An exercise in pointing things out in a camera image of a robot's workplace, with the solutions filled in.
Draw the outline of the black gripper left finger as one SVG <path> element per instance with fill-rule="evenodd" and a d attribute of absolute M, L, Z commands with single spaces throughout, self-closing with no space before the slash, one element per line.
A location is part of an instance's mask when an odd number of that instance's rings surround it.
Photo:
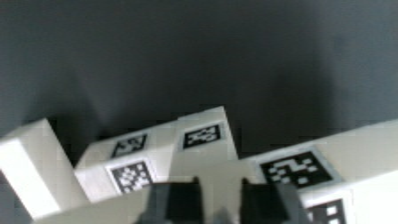
<path fill-rule="evenodd" d="M 150 186 L 138 224 L 204 224 L 198 178 Z"/>

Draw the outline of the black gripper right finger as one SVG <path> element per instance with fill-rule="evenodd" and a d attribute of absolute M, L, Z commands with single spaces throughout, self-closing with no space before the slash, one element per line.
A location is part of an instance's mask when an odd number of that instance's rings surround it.
<path fill-rule="evenodd" d="M 291 184 L 241 180 L 239 224 L 310 224 Z"/>

